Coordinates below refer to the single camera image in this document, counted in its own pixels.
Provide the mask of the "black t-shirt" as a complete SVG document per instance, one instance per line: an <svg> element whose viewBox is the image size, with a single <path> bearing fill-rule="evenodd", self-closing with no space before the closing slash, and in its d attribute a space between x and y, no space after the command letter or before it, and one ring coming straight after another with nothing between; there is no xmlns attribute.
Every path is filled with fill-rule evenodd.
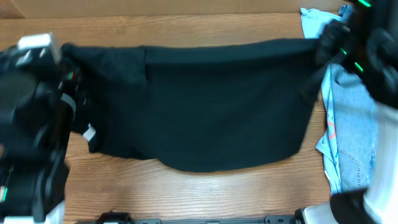
<svg viewBox="0 0 398 224"><path fill-rule="evenodd" d="M62 46L83 72L74 132L89 150L182 171L261 166L298 153L320 89L316 40L222 47Z"/></svg>

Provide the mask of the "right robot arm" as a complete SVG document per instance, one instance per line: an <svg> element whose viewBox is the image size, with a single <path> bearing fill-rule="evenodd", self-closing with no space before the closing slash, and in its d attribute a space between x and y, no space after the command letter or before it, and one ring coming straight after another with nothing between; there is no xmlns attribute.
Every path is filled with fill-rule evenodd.
<svg viewBox="0 0 398 224"><path fill-rule="evenodd" d="M323 155L329 202L295 223L397 222L397 2L348 1L337 14L301 9L318 41L326 109Z"/></svg>

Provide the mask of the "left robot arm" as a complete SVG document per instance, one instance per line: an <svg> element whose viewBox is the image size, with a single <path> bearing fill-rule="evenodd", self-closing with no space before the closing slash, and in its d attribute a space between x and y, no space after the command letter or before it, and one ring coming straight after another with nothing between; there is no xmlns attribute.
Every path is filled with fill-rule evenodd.
<svg viewBox="0 0 398 224"><path fill-rule="evenodd" d="M1 222L53 223L81 72L46 47L1 53Z"/></svg>

